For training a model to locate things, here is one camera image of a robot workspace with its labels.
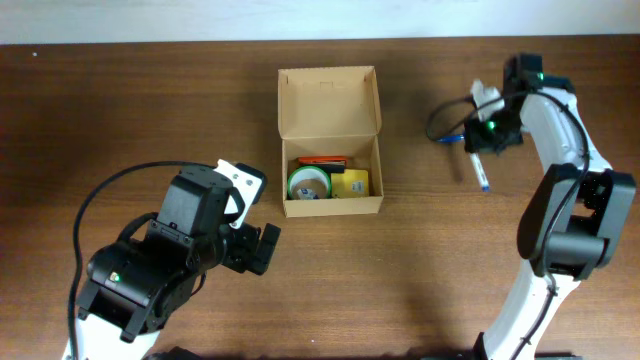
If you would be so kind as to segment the brown cardboard box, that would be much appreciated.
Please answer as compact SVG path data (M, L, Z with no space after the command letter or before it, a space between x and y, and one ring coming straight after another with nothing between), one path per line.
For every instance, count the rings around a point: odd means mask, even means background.
M278 130L282 141L281 198L285 216L376 214L384 188L382 127L375 68L346 66L278 71ZM349 169L368 173L361 198L297 200L289 178L300 157L344 156Z

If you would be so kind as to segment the blue ballpoint pen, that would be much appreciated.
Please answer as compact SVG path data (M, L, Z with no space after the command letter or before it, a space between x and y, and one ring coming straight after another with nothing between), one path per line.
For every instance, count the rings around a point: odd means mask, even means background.
M447 135L447 136L441 137L437 139L437 142L441 144L452 144L457 142L463 142L464 140L465 140L465 136L463 134L454 134L454 135Z

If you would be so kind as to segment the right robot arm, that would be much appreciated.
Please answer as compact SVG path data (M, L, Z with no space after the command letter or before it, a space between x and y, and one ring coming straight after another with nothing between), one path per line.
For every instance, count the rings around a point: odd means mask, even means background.
M544 176L517 230L521 258L500 314L474 345L479 359L532 359L562 302L612 259L636 194L591 141L566 77L547 75L542 58L518 54L504 66L503 88L471 88L466 152L500 153L529 133Z

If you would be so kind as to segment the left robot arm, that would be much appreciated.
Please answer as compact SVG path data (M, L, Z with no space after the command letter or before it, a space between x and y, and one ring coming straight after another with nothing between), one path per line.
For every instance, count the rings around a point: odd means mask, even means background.
M66 359L142 359L209 270L264 274L281 230L245 221L266 175L246 164L176 162L162 206L130 221L83 264L68 300Z

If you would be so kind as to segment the blue white marker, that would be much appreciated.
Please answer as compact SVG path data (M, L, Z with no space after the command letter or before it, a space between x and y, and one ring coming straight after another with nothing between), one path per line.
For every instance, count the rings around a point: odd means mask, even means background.
M470 153L469 154L472 166L474 168L475 174L476 174L476 178L478 180L478 183L481 187L481 190L483 192L489 192L490 191L490 183L489 180L486 176L484 167L481 163L480 157L478 156L477 153Z

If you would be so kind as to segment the yellow sticky note pad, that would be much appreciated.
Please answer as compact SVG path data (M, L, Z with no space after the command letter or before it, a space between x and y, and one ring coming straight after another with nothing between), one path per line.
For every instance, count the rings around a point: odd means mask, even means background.
M346 169L331 174L331 197L339 199L369 196L369 173L363 169Z

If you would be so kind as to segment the small white blue box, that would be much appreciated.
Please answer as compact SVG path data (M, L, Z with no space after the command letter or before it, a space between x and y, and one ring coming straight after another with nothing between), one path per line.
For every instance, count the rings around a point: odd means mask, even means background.
M298 200L316 200L320 196L313 188L301 187L295 190L294 194Z

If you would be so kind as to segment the green tape roll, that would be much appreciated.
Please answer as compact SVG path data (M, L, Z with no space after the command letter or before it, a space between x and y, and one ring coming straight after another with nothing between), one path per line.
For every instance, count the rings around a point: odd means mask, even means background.
M298 200L294 192L301 187L313 188L320 196L319 199L327 199L331 195L331 179L329 175L314 166L300 167L289 176L287 192L292 200Z

